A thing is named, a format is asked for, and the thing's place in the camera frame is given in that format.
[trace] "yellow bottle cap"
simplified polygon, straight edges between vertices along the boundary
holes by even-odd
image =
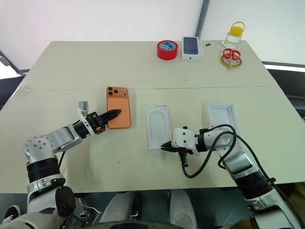
[[[235,24],[238,24],[238,23],[242,24],[243,28],[239,27],[239,26],[234,26]],[[243,34],[243,32],[244,32],[244,23],[242,21],[235,22],[230,29],[230,33],[234,36],[241,36]]]

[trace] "orange smartphone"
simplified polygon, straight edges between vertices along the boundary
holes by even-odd
[[[127,129],[132,125],[129,108],[129,94],[126,87],[107,87],[107,111],[122,110],[119,115],[108,121],[109,129]]]

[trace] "metal pole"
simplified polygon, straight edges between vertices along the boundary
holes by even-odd
[[[201,34],[201,29],[202,29],[202,25],[208,10],[208,6],[209,6],[210,0],[203,0],[202,2],[202,7],[201,7],[201,11],[200,11],[200,16],[199,16],[199,20],[198,20],[198,25],[197,25],[197,29],[196,29],[196,33],[195,33],[195,37],[200,37]]]

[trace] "table surface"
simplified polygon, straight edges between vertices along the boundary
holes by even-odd
[[[243,65],[230,71],[216,58],[220,42],[209,42],[212,45],[197,62],[158,60],[156,42],[51,43],[0,111],[0,191],[25,193],[29,182],[24,142],[75,122],[77,99],[89,101],[89,112],[105,112],[105,88],[110,85],[130,88],[132,126],[106,130],[66,153],[61,172],[74,192],[235,186],[217,166],[217,152],[198,177],[188,179],[176,153],[147,151],[146,106],[166,104],[173,128],[186,125],[198,131],[209,127],[209,101],[234,104],[242,135],[269,176],[278,183],[304,181],[299,171],[305,160],[305,127],[293,106],[246,42],[240,47]],[[110,52],[116,44],[120,54]],[[206,154],[188,157],[189,173],[199,168]]]

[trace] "scissors handle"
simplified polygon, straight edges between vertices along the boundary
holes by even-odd
[[[232,60],[238,60],[240,56],[242,55],[238,50],[233,49],[224,49],[223,50],[224,58],[226,59],[232,59]]]

